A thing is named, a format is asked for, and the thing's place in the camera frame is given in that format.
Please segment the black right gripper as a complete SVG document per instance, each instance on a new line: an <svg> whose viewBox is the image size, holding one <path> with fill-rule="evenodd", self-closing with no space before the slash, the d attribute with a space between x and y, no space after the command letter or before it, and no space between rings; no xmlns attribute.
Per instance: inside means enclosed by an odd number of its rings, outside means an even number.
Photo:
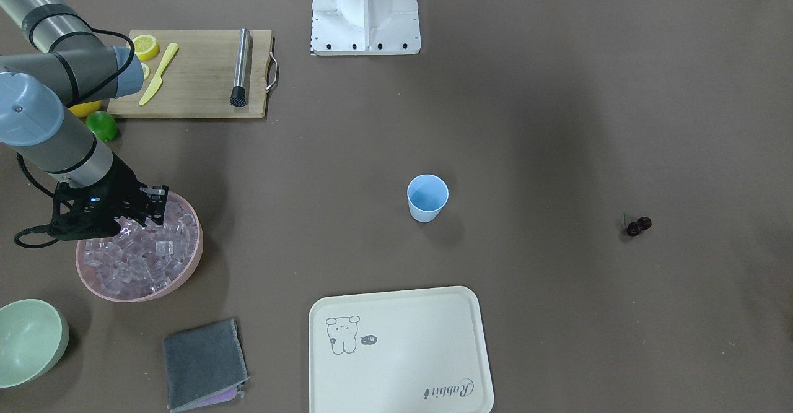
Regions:
<svg viewBox="0 0 793 413"><path fill-rule="evenodd" d="M113 237L121 231L120 217L143 227L148 221L164 226L168 193L167 185L147 187L114 155L108 173L95 184L56 185L48 235L59 241Z"/></svg>

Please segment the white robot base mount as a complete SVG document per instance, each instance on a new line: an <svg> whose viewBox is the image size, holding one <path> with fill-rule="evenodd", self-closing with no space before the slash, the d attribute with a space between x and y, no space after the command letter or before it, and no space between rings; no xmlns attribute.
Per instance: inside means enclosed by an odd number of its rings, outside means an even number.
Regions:
<svg viewBox="0 0 793 413"><path fill-rule="evenodd" d="M315 56L396 56L421 51L418 0L312 0Z"/></svg>

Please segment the grey silver right robot arm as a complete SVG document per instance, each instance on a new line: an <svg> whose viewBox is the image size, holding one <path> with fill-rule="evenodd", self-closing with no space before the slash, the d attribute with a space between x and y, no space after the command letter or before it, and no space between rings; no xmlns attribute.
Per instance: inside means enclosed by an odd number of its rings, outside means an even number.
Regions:
<svg viewBox="0 0 793 413"><path fill-rule="evenodd" d="M14 150L22 172L28 163L56 180L46 191L52 215L26 228L22 238L45 233L49 244L113 237L118 219L164 223L166 186L147 186L79 117L74 105L136 94L144 75L133 41L107 46L63 0L1 0L3 11L36 49L2 57L2 143Z"/></svg>

